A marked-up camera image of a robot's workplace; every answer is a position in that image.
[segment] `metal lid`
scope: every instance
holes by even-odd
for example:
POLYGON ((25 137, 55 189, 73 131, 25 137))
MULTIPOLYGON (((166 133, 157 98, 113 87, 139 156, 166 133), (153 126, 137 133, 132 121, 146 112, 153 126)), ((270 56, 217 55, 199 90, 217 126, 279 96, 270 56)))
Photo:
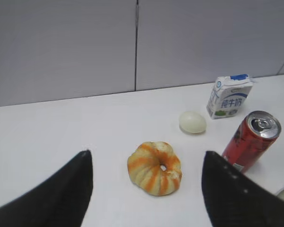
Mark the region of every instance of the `metal lid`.
POLYGON ((266 139, 277 138, 281 132, 280 122, 265 111, 254 111, 247 116, 248 127, 258 136, 266 139))

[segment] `red can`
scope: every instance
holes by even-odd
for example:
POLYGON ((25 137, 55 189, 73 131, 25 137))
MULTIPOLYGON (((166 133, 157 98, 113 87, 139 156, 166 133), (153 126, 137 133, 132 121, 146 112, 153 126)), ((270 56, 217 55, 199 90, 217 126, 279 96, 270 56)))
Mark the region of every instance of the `red can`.
POLYGON ((247 115, 222 156, 241 172, 246 172, 279 137, 280 122, 264 111, 247 115))

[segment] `white milk carton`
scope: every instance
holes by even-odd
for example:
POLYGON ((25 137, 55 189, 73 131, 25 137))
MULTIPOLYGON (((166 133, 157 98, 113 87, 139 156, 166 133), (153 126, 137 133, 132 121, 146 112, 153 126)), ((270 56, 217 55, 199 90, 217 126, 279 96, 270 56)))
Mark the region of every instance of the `white milk carton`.
POLYGON ((253 82, 247 74, 218 77, 207 104, 210 117, 218 119, 235 116, 252 86, 253 82))

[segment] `orange-striped bread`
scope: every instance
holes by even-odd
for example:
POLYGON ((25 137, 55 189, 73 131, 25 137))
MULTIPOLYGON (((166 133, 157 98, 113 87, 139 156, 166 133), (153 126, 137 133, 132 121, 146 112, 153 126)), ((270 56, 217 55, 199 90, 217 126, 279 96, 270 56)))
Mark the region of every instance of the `orange-striped bread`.
POLYGON ((168 195, 180 186, 181 163, 168 143, 141 144, 128 158, 127 168, 132 182, 151 195, 168 195))

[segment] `white table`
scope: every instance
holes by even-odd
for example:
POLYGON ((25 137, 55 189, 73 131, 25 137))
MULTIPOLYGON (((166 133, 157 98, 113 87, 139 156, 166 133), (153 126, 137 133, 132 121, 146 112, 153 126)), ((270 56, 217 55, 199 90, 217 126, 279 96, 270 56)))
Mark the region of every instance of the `white table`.
POLYGON ((273 193, 284 186, 284 76, 256 81, 240 114, 221 120, 205 109, 212 84, 0 107, 0 206, 88 148, 94 191, 83 227, 209 227, 201 192, 205 151, 221 154, 251 111, 270 112, 283 131, 247 176, 273 193), (205 134, 179 129, 187 110, 206 118, 205 134), (160 140, 173 146, 183 178, 176 193, 153 197, 131 183, 126 161, 142 142, 160 140))

